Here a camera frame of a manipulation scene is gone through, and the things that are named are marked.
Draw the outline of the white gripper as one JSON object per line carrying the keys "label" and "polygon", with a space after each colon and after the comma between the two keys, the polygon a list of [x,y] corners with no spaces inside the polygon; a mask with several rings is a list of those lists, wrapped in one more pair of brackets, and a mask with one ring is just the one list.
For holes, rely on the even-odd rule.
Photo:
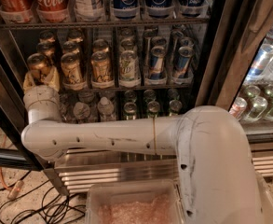
{"label": "white gripper", "polygon": [[60,76],[55,66],[51,67],[45,78],[45,84],[47,86],[36,86],[33,74],[26,73],[23,82],[23,91],[26,92],[23,102],[29,123],[39,120],[61,121],[60,98],[57,93],[60,90]]}

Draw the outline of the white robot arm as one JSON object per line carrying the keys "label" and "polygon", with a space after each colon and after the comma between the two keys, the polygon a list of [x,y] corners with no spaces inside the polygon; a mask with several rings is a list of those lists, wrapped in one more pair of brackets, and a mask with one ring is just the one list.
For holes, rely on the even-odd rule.
{"label": "white robot arm", "polygon": [[218,106],[203,105],[172,117],[69,124],[61,120],[59,94],[30,88],[23,101],[28,125],[24,146],[55,161],[72,147],[177,159],[188,224],[265,224],[252,153],[239,122]]}

